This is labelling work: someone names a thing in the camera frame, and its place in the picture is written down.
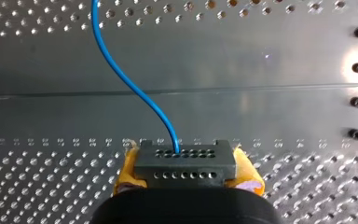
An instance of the metal panel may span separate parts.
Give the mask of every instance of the metal panel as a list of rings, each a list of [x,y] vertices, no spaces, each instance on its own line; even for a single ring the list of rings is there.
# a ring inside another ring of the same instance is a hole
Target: metal panel
[[[358,108],[349,105],[354,95],[358,96],[358,88],[206,91],[153,98],[172,118],[184,143],[209,144],[217,137],[229,139],[232,146],[241,143],[266,179],[265,197],[285,223],[358,223],[358,141],[345,137],[348,128],[358,129]],[[156,115],[135,96],[0,100],[0,138],[13,143],[13,148],[14,138],[20,139],[20,146],[33,138],[37,148],[48,138],[57,144],[53,150],[59,150],[59,138],[68,145],[78,138],[81,146],[95,138],[97,150],[89,154],[98,158],[106,138],[113,139],[108,150],[115,155],[128,146],[129,139],[147,138],[162,144],[167,137]],[[71,151],[74,156],[83,152]],[[7,218],[19,216],[20,211]],[[48,212],[48,223],[67,214],[64,207],[58,212],[47,209],[34,218],[35,223]],[[87,218],[82,215],[77,223]]]
[[[230,2],[102,1],[103,35],[150,91],[358,83],[358,1]],[[126,91],[89,12],[90,1],[0,1],[0,94]]]

